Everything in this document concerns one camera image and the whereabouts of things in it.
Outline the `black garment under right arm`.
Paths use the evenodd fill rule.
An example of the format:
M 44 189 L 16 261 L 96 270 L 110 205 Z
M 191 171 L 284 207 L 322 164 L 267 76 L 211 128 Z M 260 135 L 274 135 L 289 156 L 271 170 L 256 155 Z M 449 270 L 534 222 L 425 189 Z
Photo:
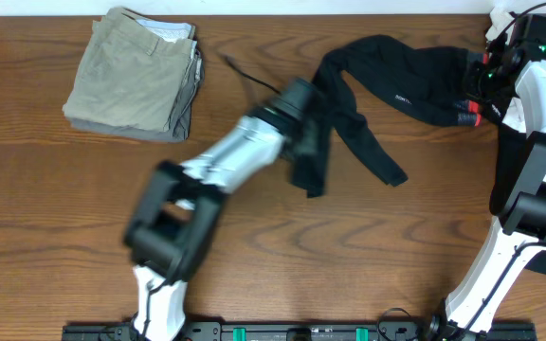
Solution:
M 513 170 L 514 164 L 519 161 L 527 136 L 507 125 L 501 124 L 498 128 L 498 154 L 496 163 L 495 184 L 492 189 L 490 203 L 499 199 L 498 189 L 506 183 L 506 178 Z M 539 252 L 526 265 L 526 269 L 546 275 L 546 251 Z

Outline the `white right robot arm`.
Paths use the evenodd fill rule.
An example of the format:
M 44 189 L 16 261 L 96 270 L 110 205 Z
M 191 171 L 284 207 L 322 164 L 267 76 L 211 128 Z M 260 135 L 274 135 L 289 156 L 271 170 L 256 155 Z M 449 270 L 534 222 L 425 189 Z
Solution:
M 496 310 L 520 272 L 546 252 L 546 38 L 495 40 L 486 63 L 473 64 L 466 93 L 490 104 L 517 97 L 526 139 L 490 198 L 490 230 L 459 286 L 431 318 L 425 340 L 534 340 L 531 323 L 497 322 Z

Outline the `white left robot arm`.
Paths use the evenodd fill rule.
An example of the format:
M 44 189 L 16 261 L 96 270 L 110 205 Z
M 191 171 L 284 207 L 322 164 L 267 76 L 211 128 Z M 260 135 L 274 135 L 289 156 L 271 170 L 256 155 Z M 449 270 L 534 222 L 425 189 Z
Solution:
M 123 237 L 138 285 L 137 339 L 180 334 L 188 283 L 209 252 L 228 196 L 296 141 L 317 93 L 311 82 L 295 79 L 206 151 L 155 167 Z

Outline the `black leggings with red waistband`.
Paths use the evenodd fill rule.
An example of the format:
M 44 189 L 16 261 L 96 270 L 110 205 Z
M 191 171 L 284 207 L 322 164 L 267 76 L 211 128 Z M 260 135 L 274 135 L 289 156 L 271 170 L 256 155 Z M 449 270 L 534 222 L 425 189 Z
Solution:
M 295 150 L 292 184 L 310 198 L 323 195 L 332 132 L 384 184 L 396 187 L 408 179 L 357 111 L 344 73 L 416 120 L 440 127 L 474 127 L 483 119 L 500 123 L 507 107 L 502 101 L 476 99 L 467 88 L 471 67 L 486 61 L 484 54 L 464 48 L 413 48 L 387 35 L 361 38 L 328 52 L 312 79 L 318 92 L 307 114 L 304 140 Z

